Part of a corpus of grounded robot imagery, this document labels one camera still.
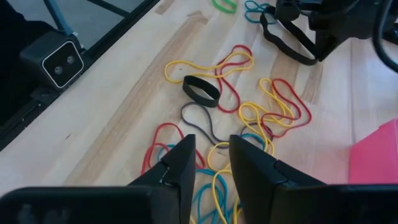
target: pink box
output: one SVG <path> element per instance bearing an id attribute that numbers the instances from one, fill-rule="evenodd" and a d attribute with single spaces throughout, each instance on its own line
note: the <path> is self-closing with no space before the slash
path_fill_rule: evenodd
<path id="1" fill-rule="evenodd" d="M 349 155 L 349 184 L 398 184 L 397 120 L 355 144 Z"/>

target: gray floor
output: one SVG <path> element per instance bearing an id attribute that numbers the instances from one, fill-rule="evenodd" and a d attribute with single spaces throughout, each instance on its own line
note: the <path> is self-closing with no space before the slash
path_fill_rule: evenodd
<path id="1" fill-rule="evenodd" d="M 27 20 L 55 23 L 42 0 L 8 0 L 15 10 L 21 12 Z M 107 0 L 107 2 L 131 12 L 143 0 Z M 112 29 L 122 17 L 99 7 L 87 0 L 57 0 L 68 22 L 78 33 L 79 41 L 86 49 Z"/>

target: wooden surface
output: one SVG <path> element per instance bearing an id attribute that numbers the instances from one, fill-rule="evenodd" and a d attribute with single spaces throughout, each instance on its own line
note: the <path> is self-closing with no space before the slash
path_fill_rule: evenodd
<path id="1" fill-rule="evenodd" d="M 322 181 L 346 182 L 349 147 L 398 116 L 398 74 L 379 61 L 369 40 L 346 41 L 323 63 L 301 65 L 267 42 L 260 25 L 245 20 L 243 1 L 238 6 L 232 16 L 216 10 L 210 0 L 158 3 L 0 152 L 0 193 L 30 185 L 125 185 L 139 176 L 145 150 L 163 122 L 198 134 L 197 148 L 206 155 L 210 143 L 180 119 L 180 108 L 190 99 L 181 85 L 165 80 L 163 68 L 175 59 L 214 65 L 236 44 L 249 46 L 256 61 L 250 71 L 228 77 L 243 101 L 273 109 L 257 82 L 284 78 L 312 111 L 308 126 L 275 140 L 276 157 Z M 305 18 L 295 23 L 314 36 Z M 281 26 L 270 29 L 300 49 Z M 395 46 L 387 48 L 398 56 Z M 181 66 L 172 76 L 192 71 Z M 221 103 L 232 108 L 235 99 L 226 91 Z M 201 110 L 191 107 L 184 113 L 208 130 Z M 236 114 L 210 113 L 221 139 L 243 127 Z M 164 143 L 178 140 L 171 128 L 159 138 Z M 218 162 L 227 162 L 228 152 L 219 152 Z M 199 175 L 197 187 L 209 181 Z"/>

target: wood grain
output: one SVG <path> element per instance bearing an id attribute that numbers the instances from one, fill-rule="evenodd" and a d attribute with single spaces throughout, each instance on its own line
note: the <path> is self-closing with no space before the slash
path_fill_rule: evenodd
<path id="1" fill-rule="evenodd" d="M 235 15 L 217 11 L 211 1 L 158 3 L 0 152 L 0 193 L 30 185 L 125 185 L 139 176 L 155 128 L 164 122 L 196 134 L 198 150 L 207 155 L 208 140 L 180 118 L 182 105 L 190 99 L 181 85 L 165 80 L 163 69 L 175 59 L 214 65 L 236 44 L 250 47 L 256 61 L 251 70 L 227 77 L 242 101 L 277 110 L 258 81 L 283 78 L 312 112 L 308 126 L 275 139 L 275 156 L 327 183 L 345 183 L 350 146 L 398 115 L 398 75 L 379 61 L 369 40 L 347 40 L 322 63 L 299 64 L 266 41 L 258 24 L 245 20 L 241 3 Z M 313 38 L 305 18 L 295 23 Z M 295 50 L 308 53 L 281 26 L 269 28 Z M 386 49 L 398 57 L 395 45 L 386 44 Z M 182 78 L 195 71 L 177 65 L 169 72 Z M 220 103 L 234 108 L 236 99 L 225 88 Z M 209 112 L 220 139 L 243 127 L 236 114 L 216 108 Z M 209 131 L 202 110 L 187 108 L 183 115 Z M 179 140 L 173 128 L 158 138 L 167 144 Z M 227 163 L 228 151 L 217 150 L 212 161 Z M 232 178 L 226 178 L 231 205 L 236 191 Z M 198 175 L 195 190 L 209 182 Z M 204 211 L 214 207 L 209 194 L 202 204 Z"/>

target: black rubber band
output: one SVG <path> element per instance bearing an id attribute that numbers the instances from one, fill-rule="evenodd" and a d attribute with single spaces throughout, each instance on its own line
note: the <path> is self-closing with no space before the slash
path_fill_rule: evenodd
<path id="1" fill-rule="evenodd" d="M 203 130 L 201 127 L 199 127 L 199 126 L 197 126 L 197 125 L 195 125 L 195 124 L 193 124 L 193 123 L 187 121 L 187 120 L 184 118 L 184 116 L 183 116 L 183 110 L 184 110 L 186 107 L 190 106 L 190 105 L 199 106 L 203 111 L 205 111 L 205 113 L 206 113 L 206 115 L 207 115 L 207 118 L 209 119 L 210 134 L 211 134 L 211 136 L 212 136 L 213 138 L 211 138 L 210 135 L 207 134 L 206 131 Z M 214 131 L 213 131 L 213 121 L 211 120 L 210 113 L 209 113 L 209 111 L 208 111 L 203 105 L 201 105 L 201 104 L 199 104 L 199 103 L 191 102 L 191 103 L 187 103 L 186 105 L 183 105 L 183 106 L 181 107 L 181 119 L 182 119 L 182 121 L 183 121 L 186 125 L 189 125 L 189 126 L 195 128 L 195 129 L 199 130 L 199 131 L 209 140 L 209 142 L 211 142 L 214 146 L 215 146 L 216 144 L 218 144 L 219 142 L 228 142 L 228 141 L 219 139 L 219 138 L 214 134 Z M 227 148 L 229 148 L 229 146 L 218 146 L 217 148 L 218 148 L 218 149 L 227 149 Z"/>
<path id="2" fill-rule="evenodd" d="M 268 30 L 268 21 L 265 14 L 275 16 L 275 7 L 267 6 L 266 10 L 260 16 L 260 23 L 264 29 L 264 37 L 271 43 L 275 44 L 280 51 L 294 60 L 299 61 L 304 65 L 315 65 L 318 61 L 318 52 L 315 44 L 301 31 L 296 25 L 290 21 L 279 21 L 297 40 L 312 54 L 314 58 L 308 58 L 284 43 L 284 41 Z"/>
<path id="3" fill-rule="evenodd" d="M 257 122 L 249 123 L 248 125 L 250 125 L 250 126 L 255 126 L 255 125 L 257 125 L 257 126 L 258 126 Z M 240 134 L 240 135 L 243 134 L 243 132 L 244 132 L 244 130 L 246 130 L 246 128 L 248 128 L 248 127 L 245 125 L 245 126 L 242 128 L 241 134 Z M 273 133 L 272 130 L 271 130 L 271 128 L 269 128 L 268 126 L 266 126 L 266 128 L 267 128 L 267 130 L 268 130 L 270 133 Z M 273 140 L 274 140 L 274 137 L 271 136 L 269 139 L 270 139 L 271 141 L 273 141 Z"/>
<path id="4" fill-rule="evenodd" d="M 212 99 L 200 96 L 198 93 L 196 93 L 191 88 L 191 86 L 195 86 L 195 87 L 198 87 L 199 89 L 203 90 L 210 97 L 212 97 Z M 203 106 L 210 107 L 210 108 L 217 107 L 218 101 L 220 100 L 220 96 L 221 96 L 220 91 L 215 86 L 213 86 L 206 80 L 203 80 L 198 77 L 194 77 L 192 75 L 187 75 L 186 77 L 184 77 L 182 89 L 195 102 L 197 102 Z"/>

